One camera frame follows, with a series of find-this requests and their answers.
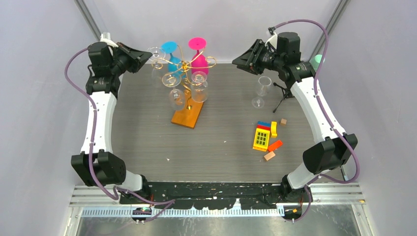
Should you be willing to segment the mint green cylinder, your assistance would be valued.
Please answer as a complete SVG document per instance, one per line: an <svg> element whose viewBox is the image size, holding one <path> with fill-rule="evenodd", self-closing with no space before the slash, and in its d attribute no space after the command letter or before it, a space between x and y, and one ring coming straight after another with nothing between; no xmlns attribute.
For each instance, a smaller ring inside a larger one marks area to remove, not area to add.
<svg viewBox="0 0 417 236"><path fill-rule="evenodd" d="M326 58L323 59L322 54L317 54L310 59L310 64L312 65L313 69L317 71L321 64L325 62Z"/></svg>

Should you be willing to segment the red toy brick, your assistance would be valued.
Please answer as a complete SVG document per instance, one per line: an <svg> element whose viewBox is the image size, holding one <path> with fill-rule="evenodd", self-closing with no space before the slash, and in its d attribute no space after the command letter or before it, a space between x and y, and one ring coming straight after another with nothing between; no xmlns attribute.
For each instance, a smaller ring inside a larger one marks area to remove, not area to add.
<svg viewBox="0 0 417 236"><path fill-rule="evenodd" d="M257 129L267 130L270 131L270 126L264 126L264 125L257 125Z"/></svg>

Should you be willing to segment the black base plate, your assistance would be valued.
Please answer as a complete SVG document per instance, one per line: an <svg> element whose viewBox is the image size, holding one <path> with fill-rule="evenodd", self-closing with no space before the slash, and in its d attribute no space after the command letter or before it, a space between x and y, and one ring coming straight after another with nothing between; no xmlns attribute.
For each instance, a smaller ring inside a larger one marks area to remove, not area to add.
<svg viewBox="0 0 417 236"><path fill-rule="evenodd" d="M171 209L221 210L240 205L243 210L272 209L277 204L297 206L309 202L303 188L291 190L279 183L261 182L147 182L142 190L121 192L121 204L159 203L163 209L172 200Z"/></svg>

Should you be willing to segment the blue toy brick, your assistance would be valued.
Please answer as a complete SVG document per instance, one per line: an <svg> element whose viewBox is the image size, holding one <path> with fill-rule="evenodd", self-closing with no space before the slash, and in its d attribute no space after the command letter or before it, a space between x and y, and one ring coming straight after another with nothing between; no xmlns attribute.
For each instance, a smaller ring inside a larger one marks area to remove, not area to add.
<svg viewBox="0 0 417 236"><path fill-rule="evenodd" d="M271 123L270 122L258 121L257 122L257 126L263 126L263 127L270 128L271 127Z"/></svg>

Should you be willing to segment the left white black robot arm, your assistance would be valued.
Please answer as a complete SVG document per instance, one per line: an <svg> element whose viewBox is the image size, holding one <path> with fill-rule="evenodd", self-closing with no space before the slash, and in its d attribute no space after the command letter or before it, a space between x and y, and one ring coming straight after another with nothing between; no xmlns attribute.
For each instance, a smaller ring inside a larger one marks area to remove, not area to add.
<svg viewBox="0 0 417 236"><path fill-rule="evenodd" d="M120 77L125 72L138 72L152 54L120 42L104 41L89 45L85 51L90 59L86 87L70 84L88 99L89 117L80 154L71 157L71 166L86 186L116 185L129 189L133 199L144 204L151 196L145 187L146 178L128 171L125 162L113 153L111 132Z"/></svg>

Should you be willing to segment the blue wine glass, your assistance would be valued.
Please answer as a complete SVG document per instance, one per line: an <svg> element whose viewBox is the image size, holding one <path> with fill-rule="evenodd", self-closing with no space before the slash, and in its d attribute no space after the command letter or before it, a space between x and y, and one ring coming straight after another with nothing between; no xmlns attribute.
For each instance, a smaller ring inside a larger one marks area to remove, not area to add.
<svg viewBox="0 0 417 236"><path fill-rule="evenodd" d="M181 60L178 57L175 57L173 53L178 48L178 45L174 41L168 41L161 45L162 50L169 55L168 59L168 72L172 72L175 76L185 78L185 73L178 69L178 64L181 63Z"/></svg>

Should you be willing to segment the clear stemless wine glass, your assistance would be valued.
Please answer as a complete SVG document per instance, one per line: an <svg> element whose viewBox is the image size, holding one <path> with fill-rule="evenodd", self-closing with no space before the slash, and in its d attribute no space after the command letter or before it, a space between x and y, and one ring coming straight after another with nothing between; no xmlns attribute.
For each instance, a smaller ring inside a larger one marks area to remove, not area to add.
<svg viewBox="0 0 417 236"><path fill-rule="evenodd" d="M198 103L203 103L208 99L208 82L205 72L196 71L192 74L191 97Z"/></svg>

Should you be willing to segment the small brown wooden cube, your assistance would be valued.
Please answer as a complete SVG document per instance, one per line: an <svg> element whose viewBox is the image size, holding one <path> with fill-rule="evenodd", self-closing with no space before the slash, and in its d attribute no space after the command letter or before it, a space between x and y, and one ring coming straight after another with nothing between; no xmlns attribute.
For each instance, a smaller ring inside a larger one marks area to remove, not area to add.
<svg viewBox="0 0 417 236"><path fill-rule="evenodd" d="M285 126L287 124L287 120L282 118L281 121L280 121L280 124Z"/></svg>

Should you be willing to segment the black mini tripod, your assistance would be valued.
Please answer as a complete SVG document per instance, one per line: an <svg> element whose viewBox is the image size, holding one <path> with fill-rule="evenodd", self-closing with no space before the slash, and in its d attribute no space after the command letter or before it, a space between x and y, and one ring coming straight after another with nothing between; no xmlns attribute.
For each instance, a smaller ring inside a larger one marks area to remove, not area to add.
<svg viewBox="0 0 417 236"><path fill-rule="evenodd" d="M275 87L278 87L278 88L280 88L281 89L281 91L282 91L282 95L283 95L283 97L281 98L281 100L279 101L279 103L277 104L277 106L274 108L274 110L272 111L273 113L275 113L276 111L277 111L277 109L278 109L278 107L281 105L281 103L285 100L285 99L287 99L287 98L292 98L293 96L292 96L292 94L291 94L291 91L288 89L288 88L285 88L285 87L283 87L283 86L280 86L279 84L277 84L276 82L273 82L273 85L275 86Z"/></svg>

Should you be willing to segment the clear wine glass front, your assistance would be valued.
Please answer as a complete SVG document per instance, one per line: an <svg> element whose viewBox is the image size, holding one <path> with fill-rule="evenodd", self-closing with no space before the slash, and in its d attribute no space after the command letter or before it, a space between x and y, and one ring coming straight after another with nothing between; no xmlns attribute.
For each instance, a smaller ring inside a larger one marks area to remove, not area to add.
<svg viewBox="0 0 417 236"><path fill-rule="evenodd" d="M170 105L175 111L185 108L185 94L182 90L174 88L169 93Z"/></svg>

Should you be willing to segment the yellow toy block window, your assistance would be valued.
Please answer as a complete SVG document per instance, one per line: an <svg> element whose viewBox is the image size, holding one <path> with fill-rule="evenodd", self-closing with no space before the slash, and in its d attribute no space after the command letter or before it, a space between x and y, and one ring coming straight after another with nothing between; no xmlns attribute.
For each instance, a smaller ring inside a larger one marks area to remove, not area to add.
<svg viewBox="0 0 417 236"><path fill-rule="evenodd" d="M270 131L256 128L252 148L259 151L267 151L269 145Z"/></svg>

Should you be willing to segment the pink wine glass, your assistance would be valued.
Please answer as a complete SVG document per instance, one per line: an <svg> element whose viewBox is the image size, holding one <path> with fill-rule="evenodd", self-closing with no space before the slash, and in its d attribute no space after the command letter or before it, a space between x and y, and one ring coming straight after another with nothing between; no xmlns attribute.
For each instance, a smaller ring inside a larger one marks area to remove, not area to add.
<svg viewBox="0 0 417 236"><path fill-rule="evenodd" d="M206 57L203 55L203 51L207 45L207 42L202 37L194 37L189 40L188 46L190 49L195 50L196 54L193 56L191 60L191 72L204 72L205 74L209 74L208 62L206 61Z"/></svg>

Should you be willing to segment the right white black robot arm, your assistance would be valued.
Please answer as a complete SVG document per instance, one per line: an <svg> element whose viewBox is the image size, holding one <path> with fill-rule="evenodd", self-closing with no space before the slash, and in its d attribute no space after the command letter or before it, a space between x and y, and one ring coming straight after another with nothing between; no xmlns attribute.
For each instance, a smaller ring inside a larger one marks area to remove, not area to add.
<svg viewBox="0 0 417 236"><path fill-rule="evenodd" d="M297 33L275 33L267 41L257 39L232 63L254 75L261 75L266 69L278 72L286 90L299 102L312 130L314 146L304 151L302 163L282 179L280 190L284 200L293 202L300 196L300 188L347 163L357 145L357 137L346 133L322 97L315 69L301 60Z"/></svg>

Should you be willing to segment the clear tall wine glass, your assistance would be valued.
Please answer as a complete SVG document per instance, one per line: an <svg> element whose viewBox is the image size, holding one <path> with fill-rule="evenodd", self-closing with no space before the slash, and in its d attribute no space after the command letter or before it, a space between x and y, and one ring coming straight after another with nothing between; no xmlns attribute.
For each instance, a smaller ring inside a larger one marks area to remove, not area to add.
<svg viewBox="0 0 417 236"><path fill-rule="evenodd" d="M152 66L152 85L156 88L162 86L162 77L165 75L164 73L164 65L163 60L165 59L166 52L161 47L150 47L148 48L148 52L151 53L151 57L149 58Z"/></svg>

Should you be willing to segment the yellow toy brick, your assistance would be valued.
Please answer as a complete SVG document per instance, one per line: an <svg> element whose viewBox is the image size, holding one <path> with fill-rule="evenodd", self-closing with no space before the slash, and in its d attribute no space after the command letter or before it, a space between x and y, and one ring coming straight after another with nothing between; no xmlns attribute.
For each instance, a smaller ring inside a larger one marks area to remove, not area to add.
<svg viewBox="0 0 417 236"><path fill-rule="evenodd" d="M272 121L270 125L270 135L272 138L276 138L278 136L277 134L277 122Z"/></svg>

